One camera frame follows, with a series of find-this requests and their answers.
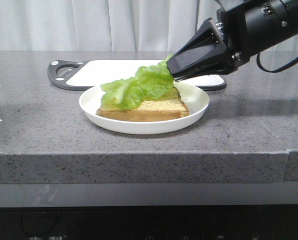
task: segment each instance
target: lettuce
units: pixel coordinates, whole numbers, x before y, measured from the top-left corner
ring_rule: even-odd
[[[135,76],[102,84],[105,92],[101,105],[107,110],[131,110],[143,101],[157,100],[172,87],[174,78],[167,69],[166,58],[157,65],[141,66]]]

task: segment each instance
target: white curtain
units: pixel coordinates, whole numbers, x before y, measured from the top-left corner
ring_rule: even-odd
[[[214,0],[0,0],[2,51],[177,51]],[[271,48],[298,50],[298,36]]]

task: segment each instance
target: white plate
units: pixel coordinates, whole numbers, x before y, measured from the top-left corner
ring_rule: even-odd
[[[210,102],[209,96],[196,86],[182,82],[176,82],[174,86],[179,90],[182,101],[190,110],[189,116],[158,122],[127,122],[101,117],[95,114],[101,106],[101,98],[104,94],[99,86],[85,91],[79,99],[79,104],[88,119],[102,128],[125,134],[163,134],[195,123],[204,114]]]

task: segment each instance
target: granite countertop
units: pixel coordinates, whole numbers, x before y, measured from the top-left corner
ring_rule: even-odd
[[[53,60],[163,59],[168,52],[0,51],[0,184],[298,181],[298,65],[254,59],[208,92],[210,106],[175,132],[131,135],[93,124],[82,91],[50,84]],[[297,53],[266,52],[280,67]]]

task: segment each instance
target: bread slice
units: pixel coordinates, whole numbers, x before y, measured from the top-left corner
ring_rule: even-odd
[[[129,122],[157,122],[178,119],[189,115],[189,109],[181,100],[176,87],[158,100],[144,101],[140,107],[132,110],[106,110],[102,107],[97,115]]]

